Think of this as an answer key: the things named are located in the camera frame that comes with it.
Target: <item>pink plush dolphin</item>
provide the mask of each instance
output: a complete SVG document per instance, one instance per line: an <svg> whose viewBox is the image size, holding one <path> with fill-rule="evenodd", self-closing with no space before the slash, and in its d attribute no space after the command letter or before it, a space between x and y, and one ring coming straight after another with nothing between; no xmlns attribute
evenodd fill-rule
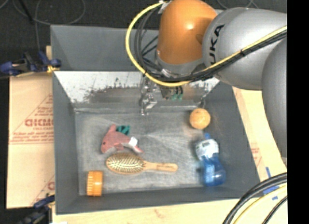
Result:
<svg viewBox="0 0 309 224"><path fill-rule="evenodd" d="M101 144L101 151L105 153L110 148L115 147L117 150L123 150L124 146L129 147L136 153L143 153L143 150L137 146L137 139L135 137L128 137L125 134L116 131L116 125L113 124L103 138Z"/></svg>

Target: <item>orange ball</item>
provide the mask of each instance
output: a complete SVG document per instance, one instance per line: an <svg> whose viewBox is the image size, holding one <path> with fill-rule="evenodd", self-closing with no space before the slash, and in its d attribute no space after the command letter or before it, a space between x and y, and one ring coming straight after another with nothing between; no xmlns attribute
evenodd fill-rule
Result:
<svg viewBox="0 0 309 224"><path fill-rule="evenodd" d="M211 116L204 108L196 108L190 114L190 124L195 129L204 129L211 122Z"/></svg>

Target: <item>kuka logo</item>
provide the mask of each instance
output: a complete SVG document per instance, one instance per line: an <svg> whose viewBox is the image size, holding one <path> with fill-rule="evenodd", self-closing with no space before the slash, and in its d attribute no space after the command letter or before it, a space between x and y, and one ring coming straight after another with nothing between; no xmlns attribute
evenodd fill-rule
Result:
<svg viewBox="0 0 309 224"><path fill-rule="evenodd" d="M25 126L28 127L35 127L35 126L53 126L54 125L54 120L51 118L48 119L26 119L25 120Z"/></svg>
<svg viewBox="0 0 309 224"><path fill-rule="evenodd" d="M214 30L214 37L211 38L211 46L209 48L210 52L209 52L209 56L212 57L213 62L211 62L211 64L216 63L216 56L215 56L215 51L216 51L216 43L218 41L219 35L220 35L220 30L224 27L225 24L223 25L219 25L216 27L216 29Z"/></svg>

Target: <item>blue clamp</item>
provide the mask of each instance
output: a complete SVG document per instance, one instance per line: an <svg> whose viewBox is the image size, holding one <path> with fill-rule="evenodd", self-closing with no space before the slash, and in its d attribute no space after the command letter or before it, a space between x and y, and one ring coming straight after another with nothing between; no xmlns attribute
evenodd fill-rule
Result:
<svg viewBox="0 0 309 224"><path fill-rule="evenodd" d="M25 52L20 60L8 61L1 64L0 71L10 76L17 76L27 72L46 72L48 71L48 66L54 68L61 67L61 61L59 59L49 60L42 51L39 51L38 55L39 58L32 58L28 52Z"/></svg>

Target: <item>black cable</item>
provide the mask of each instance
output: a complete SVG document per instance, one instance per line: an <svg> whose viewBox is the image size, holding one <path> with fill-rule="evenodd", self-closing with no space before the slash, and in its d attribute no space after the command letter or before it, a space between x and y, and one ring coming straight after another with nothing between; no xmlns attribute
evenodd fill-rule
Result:
<svg viewBox="0 0 309 224"><path fill-rule="evenodd" d="M143 49L141 52L142 52L142 55L145 56L146 54L150 53L151 51L153 51L154 49L156 48L156 45L154 45L153 47L151 47L149 50L147 50L146 52L143 52Z"/></svg>
<svg viewBox="0 0 309 224"><path fill-rule="evenodd" d="M276 213L276 211L282 206L282 204L286 202L287 199L288 199L288 196L285 196L283 199L281 199L280 202L276 204L276 206L271 210L268 216L264 219L262 224L267 224L270 218Z"/></svg>
<svg viewBox="0 0 309 224"><path fill-rule="evenodd" d="M266 189L269 189L274 186L278 186L286 182L287 182L287 173L282 173L282 174L273 176L265 181L260 182L259 184L251 188L246 194L244 194L244 196L241 197L238 203L234 206L234 208L227 215L223 224L230 224L234 216L238 212L238 210L251 198L261 194Z"/></svg>

